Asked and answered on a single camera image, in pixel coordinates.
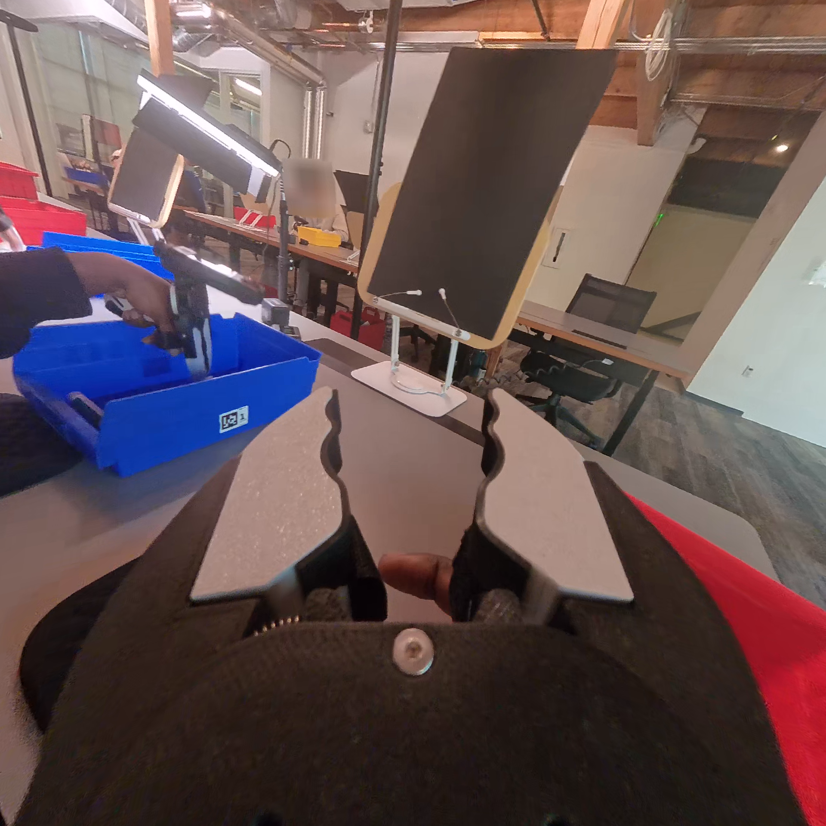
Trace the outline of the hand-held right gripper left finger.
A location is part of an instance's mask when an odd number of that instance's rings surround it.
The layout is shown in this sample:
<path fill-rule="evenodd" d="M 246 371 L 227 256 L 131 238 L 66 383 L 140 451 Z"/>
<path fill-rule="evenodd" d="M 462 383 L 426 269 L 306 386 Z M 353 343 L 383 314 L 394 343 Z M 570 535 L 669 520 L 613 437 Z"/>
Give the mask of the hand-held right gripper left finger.
<path fill-rule="evenodd" d="M 191 586 L 192 604 L 263 598 L 276 620 L 305 614 L 310 565 L 350 516 L 339 396 L 313 391 L 244 449 Z"/>

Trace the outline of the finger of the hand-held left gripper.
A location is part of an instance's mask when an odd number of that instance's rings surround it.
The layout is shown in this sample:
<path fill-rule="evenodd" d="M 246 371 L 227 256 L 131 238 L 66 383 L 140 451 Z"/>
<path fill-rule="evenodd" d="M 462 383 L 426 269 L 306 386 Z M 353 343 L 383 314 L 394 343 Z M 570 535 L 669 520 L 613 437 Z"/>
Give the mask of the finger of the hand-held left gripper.
<path fill-rule="evenodd" d="M 212 369 L 212 324 L 209 316 L 188 320 L 186 364 L 193 381 L 206 378 Z"/>

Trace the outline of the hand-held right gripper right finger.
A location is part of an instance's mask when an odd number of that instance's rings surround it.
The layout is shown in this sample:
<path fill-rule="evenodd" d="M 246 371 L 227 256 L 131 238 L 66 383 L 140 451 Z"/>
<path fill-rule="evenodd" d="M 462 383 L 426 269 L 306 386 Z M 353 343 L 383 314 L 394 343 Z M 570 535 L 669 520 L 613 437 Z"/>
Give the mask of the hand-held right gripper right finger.
<path fill-rule="evenodd" d="M 485 400 L 483 481 L 472 573 L 509 589 L 524 620 L 545 625 L 566 598 L 632 604 L 634 593 L 585 461 L 550 423 L 494 389 Z"/>

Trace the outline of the blue plastic bin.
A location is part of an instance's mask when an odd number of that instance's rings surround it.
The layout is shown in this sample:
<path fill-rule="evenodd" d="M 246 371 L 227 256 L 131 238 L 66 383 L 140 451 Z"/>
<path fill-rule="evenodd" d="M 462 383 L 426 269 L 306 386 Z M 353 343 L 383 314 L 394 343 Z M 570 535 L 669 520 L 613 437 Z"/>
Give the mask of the blue plastic bin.
<path fill-rule="evenodd" d="M 242 314 L 212 315 L 212 366 L 143 342 L 122 321 L 36 327 L 17 389 L 98 469 L 129 477 L 268 425 L 312 390 L 321 352 Z"/>
<path fill-rule="evenodd" d="M 155 255 L 153 248 L 146 244 L 113 240 L 107 236 L 98 239 L 96 237 L 47 231 L 42 234 L 40 243 L 30 244 L 27 249 L 38 250 L 50 247 L 60 248 L 70 253 L 108 253 L 119 259 L 136 263 L 168 282 L 172 282 L 174 279 L 173 274 L 162 265 Z"/>

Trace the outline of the red plastic bin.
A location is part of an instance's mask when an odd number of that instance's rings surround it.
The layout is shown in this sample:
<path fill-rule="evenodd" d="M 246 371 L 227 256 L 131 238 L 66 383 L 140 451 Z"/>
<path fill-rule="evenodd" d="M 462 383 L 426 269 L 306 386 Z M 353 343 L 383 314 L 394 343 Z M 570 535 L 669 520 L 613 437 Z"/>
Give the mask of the red plastic bin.
<path fill-rule="evenodd" d="M 825 824 L 825 613 L 634 496 L 629 500 L 699 578 L 760 690 L 791 789 Z"/>

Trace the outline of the person's left forearm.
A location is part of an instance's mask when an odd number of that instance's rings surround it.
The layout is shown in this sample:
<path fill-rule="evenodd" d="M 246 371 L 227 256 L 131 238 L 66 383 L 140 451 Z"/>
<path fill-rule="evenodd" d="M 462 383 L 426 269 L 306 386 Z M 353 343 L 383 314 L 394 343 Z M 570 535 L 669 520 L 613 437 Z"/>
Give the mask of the person's left forearm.
<path fill-rule="evenodd" d="M 63 250 L 1 254 L 1 359 L 22 350 L 36 325 L 91 314 L 90 298 Z"/>

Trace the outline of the person's left hand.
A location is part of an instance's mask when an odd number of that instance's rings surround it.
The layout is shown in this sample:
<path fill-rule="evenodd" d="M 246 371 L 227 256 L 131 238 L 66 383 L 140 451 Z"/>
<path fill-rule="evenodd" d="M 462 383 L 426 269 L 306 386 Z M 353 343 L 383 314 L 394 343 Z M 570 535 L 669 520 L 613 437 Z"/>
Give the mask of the person's left hand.
<path fill-rule="evenodd" d="M 170 286 L 164 279 L 109 253 L 66 253 L 66 258 L 88 298 L 105 294 L 129 304 L 120 317 L 126 324 L 176 332 Z"/>

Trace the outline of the person's right hand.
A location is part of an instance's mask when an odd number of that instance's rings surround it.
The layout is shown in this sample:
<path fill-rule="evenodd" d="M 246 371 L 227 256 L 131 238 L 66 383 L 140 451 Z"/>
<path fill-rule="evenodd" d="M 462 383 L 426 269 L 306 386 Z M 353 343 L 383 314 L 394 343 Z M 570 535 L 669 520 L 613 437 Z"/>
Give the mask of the person's right hand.
<path fill-rule="evenodd" d="M 449 586 L 453 562 L 429 553 L 388 553 L 377 567 L 385 584 L 399 592 L 424 601 L 432 601 L 451 615 Z"/>

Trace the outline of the long wooden workbench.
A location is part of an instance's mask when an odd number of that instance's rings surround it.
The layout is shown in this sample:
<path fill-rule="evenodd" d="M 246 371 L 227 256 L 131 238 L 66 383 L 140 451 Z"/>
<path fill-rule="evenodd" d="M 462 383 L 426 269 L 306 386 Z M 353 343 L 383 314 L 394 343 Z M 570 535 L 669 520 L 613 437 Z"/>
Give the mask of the long wooden workbench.
<path fill-rule="evenodd" d="M 241 246 L 244 243 L 255 243 L 271 246 L 275 249 L 280 247 L 277 230 L 259 229 L 256 226 L 242 224 L 223 216 L 214 216 L 189 209 L 185 209 L 183 212 L 193 222 L 204 227 L 198 231 L 200 234 L 208 235 L 235 246 Z M 359 270 L 358 254 L 352 250 L 298 242 L 290 242 L 287 248 L 292 255 L 303 259 L 313 259 L 351 274 L 356 274 Z"/>

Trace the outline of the small wood-backed black panel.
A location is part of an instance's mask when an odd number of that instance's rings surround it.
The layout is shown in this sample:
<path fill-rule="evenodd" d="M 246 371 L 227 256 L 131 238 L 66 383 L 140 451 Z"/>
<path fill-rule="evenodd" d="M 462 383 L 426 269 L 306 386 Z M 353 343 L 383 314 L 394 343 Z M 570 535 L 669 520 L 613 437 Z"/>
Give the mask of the small wood-backed black panel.
<path fill-rule="evenodd" d="M 169 220 L 184 158 L 148 131 L 135 127 L 108 191 L 109 209 L 153 230 Z"/>

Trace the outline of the black office chair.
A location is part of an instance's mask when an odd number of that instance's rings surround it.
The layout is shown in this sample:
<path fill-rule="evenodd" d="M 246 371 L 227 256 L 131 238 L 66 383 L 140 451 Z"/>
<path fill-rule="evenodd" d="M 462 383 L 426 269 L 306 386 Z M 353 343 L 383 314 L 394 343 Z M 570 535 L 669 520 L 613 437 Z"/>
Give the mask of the black office chair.
<path fill-rule="evenodd" d="M 566 313 L 635 335 L 656 300 L 656 292 L 585 274 Z"/>
<path fill-rule="evenodd" d="M 553 428 L 559 428 L 560 421 L 567 422 L 585 436 L 589 448 L 600 449 L 600 438 L 562 406 L 562 399 L 571 398 L 593 404 L 604 398 L 613 398 L 623 382 L 618 378 L 595 373 L 593 368 L 601 363 L 600 358 L 587 359 L 582 364 L 564 362 L 540 351 L 530 351 L 521 362 L 521 372 L 529 382 L 547 388 L 549 395 L 540 399 L 517 394 L 515 398 L 541 415 Z"/>

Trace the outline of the LED panel light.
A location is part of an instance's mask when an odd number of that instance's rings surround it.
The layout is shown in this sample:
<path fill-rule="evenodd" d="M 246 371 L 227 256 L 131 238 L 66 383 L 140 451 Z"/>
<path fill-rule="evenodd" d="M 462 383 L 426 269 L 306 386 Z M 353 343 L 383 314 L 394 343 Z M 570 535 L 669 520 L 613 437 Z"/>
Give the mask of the LED panel light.
<path fill-rule="evenodd" d="M 271 150 L 242 129 L 207 112 L 205 103 L 212 91 L 208 78 L 155 76 L 142 69 L 137 83 L 142 96 L 134 126 L 234 192 L 264 200 L 284 167 Z"/>

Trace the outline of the red bag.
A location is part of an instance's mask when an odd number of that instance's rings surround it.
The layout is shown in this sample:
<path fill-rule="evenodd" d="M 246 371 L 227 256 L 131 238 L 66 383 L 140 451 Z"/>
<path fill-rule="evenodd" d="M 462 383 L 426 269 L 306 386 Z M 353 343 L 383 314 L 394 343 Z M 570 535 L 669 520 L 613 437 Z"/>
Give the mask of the red bag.
<path fill-rule="evenodd" d="M 350 336 L 353 313 L 337 310 L 330 318 L 330 328 L 342 336 Z M 386 321 L 374 307 L 365 306 L 360 314 L 358 341 L 375 350 L 382 350 L 386 332 Z"/>

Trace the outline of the red plastic tray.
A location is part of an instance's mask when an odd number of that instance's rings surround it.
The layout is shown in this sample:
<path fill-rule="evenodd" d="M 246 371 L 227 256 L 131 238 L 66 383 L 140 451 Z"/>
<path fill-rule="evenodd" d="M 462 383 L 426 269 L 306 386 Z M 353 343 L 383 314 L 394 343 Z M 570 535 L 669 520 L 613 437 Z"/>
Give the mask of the red plastic tray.
<path fill-rule="evenodd" d="M 1 196 L 1 207 L 27 245 L 40 246 L 48 232 L 86 236 L 87 216 L 66 206 Z"/>
<path fill-rule="evenodd" d="M 0 193 L 2 197 L 39 200 L 37 181 L 39 174 L 12 163 L 0 163 Z"/>

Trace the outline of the wood-edged grey desk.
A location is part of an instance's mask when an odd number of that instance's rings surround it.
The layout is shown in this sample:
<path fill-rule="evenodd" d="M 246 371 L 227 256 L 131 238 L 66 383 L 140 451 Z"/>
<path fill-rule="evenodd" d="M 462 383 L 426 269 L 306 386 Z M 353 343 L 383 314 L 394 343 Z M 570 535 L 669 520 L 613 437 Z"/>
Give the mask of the wood-edged grey desk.
<path fill-rule="evenodd" d="M 599 450 L 606 456 L 612 456 L 624 439 L 660 374 L 681 382 L 692 377 L 679 347 L 534 302 L 522 305 L 521 314 L 506 342 L 526 347 L 529 351 L 540 351 L 563 362 L 582 364 L 587 359 L 600 358 L 602 363 L 593 368 L 595 373 L 637 387 L 611 436 L 606 442 L 601 440 Z"/>

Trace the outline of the black mesh pad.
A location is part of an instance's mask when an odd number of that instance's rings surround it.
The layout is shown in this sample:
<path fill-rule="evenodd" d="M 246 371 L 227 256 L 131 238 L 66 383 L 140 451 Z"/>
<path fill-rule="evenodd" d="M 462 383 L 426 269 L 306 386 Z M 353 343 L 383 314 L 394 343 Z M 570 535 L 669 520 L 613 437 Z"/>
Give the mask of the black mesh pad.
<path fill-rule="evenodd" d="M 36 727 L 44 734 L 69 671 L 98 616 L 128 576 L 136 560 L 70 594 L 31 631 L 22 649 L 19 681 Z"/>
<path fill-rule="evenodd" d="M 50 480 L 82 459 L 25 398 L 1 394 L 1 497 Z"/>

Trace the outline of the black disc on pole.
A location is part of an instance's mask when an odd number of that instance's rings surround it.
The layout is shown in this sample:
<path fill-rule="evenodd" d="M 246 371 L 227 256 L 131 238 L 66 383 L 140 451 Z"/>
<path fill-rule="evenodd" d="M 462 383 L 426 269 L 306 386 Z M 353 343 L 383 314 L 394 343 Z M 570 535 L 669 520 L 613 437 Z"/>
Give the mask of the black disc on pole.
<path fill-rule="evenodd" d="M 367 246 L 373 231 L 373 224 L 377 214 L 377 190 L 382 171 L 382 157 L 391 97 L 391 83 L 397 54 L 402 8 L 402 1 L 390 1 L 387 12 L 386 37 L 384 43 L 385 48 L 382 54 L 380 72 L 378 75 L 379 83 L 377 87 L 373 144 L 371 149 L 369 172 L 367 176 L 367 200 L 364 213 L 361 246 L 359 250 L 358 284 L 360 284 L 360 278 L 366 269 Z"/>

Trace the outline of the black flat panel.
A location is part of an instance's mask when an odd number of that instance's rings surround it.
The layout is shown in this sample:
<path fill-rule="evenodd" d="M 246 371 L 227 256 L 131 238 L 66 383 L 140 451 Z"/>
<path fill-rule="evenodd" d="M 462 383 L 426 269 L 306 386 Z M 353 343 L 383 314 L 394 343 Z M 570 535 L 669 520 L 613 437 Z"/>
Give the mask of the black flat panel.
<path fill-rule="evenodd" d="M 361 253 L 366 305 L 500 345 L 547 248 L 552 203 L 614 76 L 614 49 L 457 47 Z"/>

